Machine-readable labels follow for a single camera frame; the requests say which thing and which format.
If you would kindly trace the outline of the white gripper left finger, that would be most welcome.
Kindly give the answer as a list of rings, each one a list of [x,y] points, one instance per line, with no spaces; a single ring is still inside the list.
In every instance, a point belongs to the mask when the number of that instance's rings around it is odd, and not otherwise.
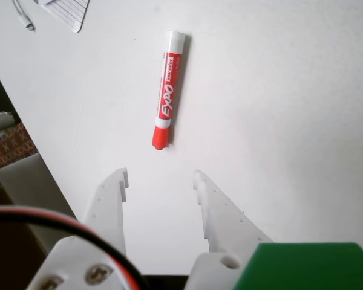
[[[82,223],[126,255],[123,203],[128,188],[126,168],[110,174],[97,187]],[[135,289],[127,274],[98,247],[71,236],[61,239],[43,262],[29,289]]]

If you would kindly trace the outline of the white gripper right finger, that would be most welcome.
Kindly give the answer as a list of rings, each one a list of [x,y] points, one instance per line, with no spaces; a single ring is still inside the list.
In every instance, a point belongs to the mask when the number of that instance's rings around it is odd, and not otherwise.
[[[260,243],[272,243],[201,170],[193,177],[209,252],[200,254],[185,289],[234,289]]]

